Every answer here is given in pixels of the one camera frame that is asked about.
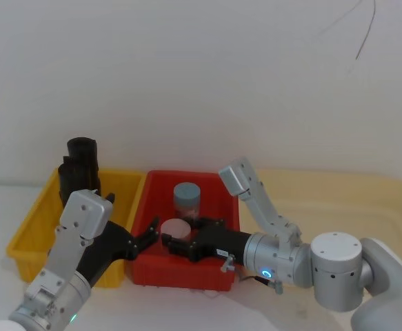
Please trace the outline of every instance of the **white cylinder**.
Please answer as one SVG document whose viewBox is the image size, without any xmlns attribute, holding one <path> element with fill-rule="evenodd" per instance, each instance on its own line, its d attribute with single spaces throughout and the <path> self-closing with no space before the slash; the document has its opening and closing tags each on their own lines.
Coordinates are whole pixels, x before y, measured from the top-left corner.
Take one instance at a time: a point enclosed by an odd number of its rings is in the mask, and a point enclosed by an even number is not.
<svg viewBox="0 0 402 331">
<path fill-rule="evenodd" d="M 337 312 L 360 305 L 362 256 L 357 238 L 342 232 L 320 234 L 311 243 L 311 261 L 314 296 L 320 305 Z"/>
<path fill-rule="evenodd" d="M 87 280 L 76 271 L 45 314 L 40 316 L 37 311 L 21 305 L 9 316 L 9 320 L 22 325 L 26 331 L 63 331 L 89 299 L 90 291 Z"/>
<path fill-rule="evenodd" d="M 183 219 L 168 219 L 162 223 L 161 233 L 169 234 L 176 239 L 190 240 L 192 228 Z"/>
<path fill-rule="evenodd" d="M 26 329 L 14 321 L 1 320 L 0 331 L 26 331 Z"/>
</svg>

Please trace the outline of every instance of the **jar lid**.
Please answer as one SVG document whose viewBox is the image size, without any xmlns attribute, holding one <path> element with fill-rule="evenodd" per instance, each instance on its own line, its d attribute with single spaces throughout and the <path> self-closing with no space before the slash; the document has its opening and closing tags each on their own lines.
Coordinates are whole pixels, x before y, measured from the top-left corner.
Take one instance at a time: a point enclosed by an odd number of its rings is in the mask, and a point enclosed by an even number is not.
<svg viewBox="0 0 402 331">
<path fill-rule="evenodd" d="M 199 204 L 201 189 L 194 183 L 180 183 L 173 189 L 173 201 L 176 205 L 192 207 Z"/>
</svg>

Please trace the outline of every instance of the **black cylindrical object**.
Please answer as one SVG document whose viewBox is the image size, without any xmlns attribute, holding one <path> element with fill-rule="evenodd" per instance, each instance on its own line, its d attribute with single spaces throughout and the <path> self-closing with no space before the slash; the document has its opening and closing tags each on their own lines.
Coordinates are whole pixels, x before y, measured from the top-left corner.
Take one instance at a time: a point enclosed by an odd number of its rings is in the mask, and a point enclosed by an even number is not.
<svg viewBox="0 0 402 331">
<path fill-rule="evenodd" d="M 97 142 L 86 137 L 77 137 L 68 141 L 69 157 L 87 168 L 89 190 L 101 191 L 98 178 Z"/>
<path fill-rule="evenodd" d="M 207 238 L 200 236 L 199 239 L 201 242 L 205 240 L 205 242 L 208 242 L 214 248 L 215 256 L 228 257 L 229 254 L 232 254 L 234 256 L 234 262 L 243 265 L 245 246 L 250 238 L 250 234 L 225 228 L 206 234 L 208 235 Z"/>
<path fill-rule="evenodd" d="M 78 162 L 69 160 L 58 167 L 60 198 L 63 207 L 72 192 L 88 188 L 88 170 Z"/>
</svg>

